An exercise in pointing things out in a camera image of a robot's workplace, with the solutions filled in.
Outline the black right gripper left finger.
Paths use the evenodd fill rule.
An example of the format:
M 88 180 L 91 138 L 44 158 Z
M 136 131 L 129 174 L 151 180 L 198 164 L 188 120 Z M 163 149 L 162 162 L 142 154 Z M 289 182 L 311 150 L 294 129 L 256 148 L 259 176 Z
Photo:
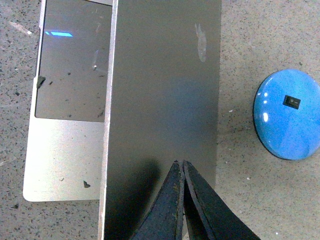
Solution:
M 132 240 L 181 240 L 183 231 L 185 174 L 174 161 L 150 210 Z

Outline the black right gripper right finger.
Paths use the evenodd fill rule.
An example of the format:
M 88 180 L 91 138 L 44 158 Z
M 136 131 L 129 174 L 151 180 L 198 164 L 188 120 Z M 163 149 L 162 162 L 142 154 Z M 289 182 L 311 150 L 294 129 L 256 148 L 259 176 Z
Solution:
M 192 240 L 258 240 L 225 204 L 197 169 L 183 162 L 184 208 Z

